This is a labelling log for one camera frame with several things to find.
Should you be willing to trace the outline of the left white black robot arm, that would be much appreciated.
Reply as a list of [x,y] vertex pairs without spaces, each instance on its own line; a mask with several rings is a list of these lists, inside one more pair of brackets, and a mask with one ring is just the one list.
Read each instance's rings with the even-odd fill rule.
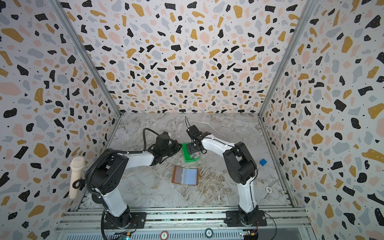
[[163,163],[178,153],[183,145],[173,140],[168,132],[158,134],[145,128],[143,133],[150,131],[156,135],[156,141],[141,151],[121,151],[107,149],[88,169],[85,175],[85,186],[96,204],[104,207],[102,223],[123,229],[133,225],[133,217],[129,206],[123,200],[118,185],[127,169],[151,167]]

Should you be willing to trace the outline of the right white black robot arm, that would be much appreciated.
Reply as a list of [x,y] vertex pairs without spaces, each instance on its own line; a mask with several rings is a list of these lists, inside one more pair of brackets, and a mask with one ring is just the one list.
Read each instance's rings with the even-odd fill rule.
[[224,223],[228,227],[265,227],[265,212],[259,209],[254,183],[258,169],[248,148],[243,142],[225,142],[209,132],[201,132],[195,125],[187,128],[191,142],[187,144],[190,155],[197,152],[214,152],[225,161],[231,179],[237,184],[239,205],[235,211],[227,211]]

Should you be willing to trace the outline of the aluminium mounting rail frame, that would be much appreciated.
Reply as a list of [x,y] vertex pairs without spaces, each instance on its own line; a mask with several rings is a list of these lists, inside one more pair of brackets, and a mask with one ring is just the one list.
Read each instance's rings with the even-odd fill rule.
[[54,240],[315,240],[306,211],[262,206],[252,225],[229,226],[235,207],[132,208],[131,226],[118,229],[102,220],[100,209],[67,212]]

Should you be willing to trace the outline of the small blue cube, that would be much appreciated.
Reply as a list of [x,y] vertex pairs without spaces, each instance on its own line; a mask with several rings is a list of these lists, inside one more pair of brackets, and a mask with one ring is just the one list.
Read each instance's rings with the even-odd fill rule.
[[260,165],[265,166],[267,164],[267,161],[265,159],[260,160]]

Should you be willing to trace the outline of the beige foam microphone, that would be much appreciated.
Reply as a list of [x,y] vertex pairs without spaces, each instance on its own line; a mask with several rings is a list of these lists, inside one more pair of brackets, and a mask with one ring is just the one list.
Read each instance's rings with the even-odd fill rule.
[[69,197],[72,200],[77,197],[77,194],[81,188],[82,172],[85,165],[86,165],[86,162],[83,157],[75,157],[71,161],[71,164],[70,164],[71,182],[70,182]]

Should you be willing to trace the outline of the brown leather card holder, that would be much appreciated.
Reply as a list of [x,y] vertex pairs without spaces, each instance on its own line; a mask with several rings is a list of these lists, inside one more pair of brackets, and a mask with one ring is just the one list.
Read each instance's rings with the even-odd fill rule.
[[172,183],[177,185],[197,186],[199,184],[199,170],[174,166]]

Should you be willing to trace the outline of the green plastic card tray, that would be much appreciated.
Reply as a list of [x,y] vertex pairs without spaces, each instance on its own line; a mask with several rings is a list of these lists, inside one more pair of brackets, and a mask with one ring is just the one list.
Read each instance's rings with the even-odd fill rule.
[[200,159],[199,153],[190,154],[188,152],[187,144],[183,144],[182,151],[186,163],[196,162]]

